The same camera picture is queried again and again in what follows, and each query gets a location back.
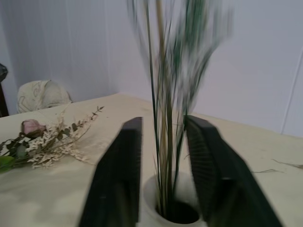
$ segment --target pink rose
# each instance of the pink rose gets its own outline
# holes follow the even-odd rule
[[[45,125],[40,125],[38,121],[30,119],[25,120],[21,124],[21,132],[30,136],[30,137],[38,137],[43,135],[45,131]]]

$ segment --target beige tabletop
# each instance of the beige tabletop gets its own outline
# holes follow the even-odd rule
[[[116,94],[71,104],[65,120],[71,123],[105,106],[89,132],[78,143],[92,163],[97,163],[121,125],[143,117],[141,183],[154,174],[155,144],[152,105],[138,98]],[[66,106],[0,118],[0,142],[18,135],[26,119],[55,122]],[[303,170],[279,164],[272,159],[303,164],[303,139],[280,135],[265,129],[194,114],[217,126],[223,138],[246,160],[252,171],[275,169],[279,172],[255,173],[264,194],[287,227],[303,226]],[[180,169],[189,172],[186,142]],[[0,227],[73,227],[82,213],[83,203],[94,172],[94,165],[66,157],[49,169],[25,167],[0,175]]]

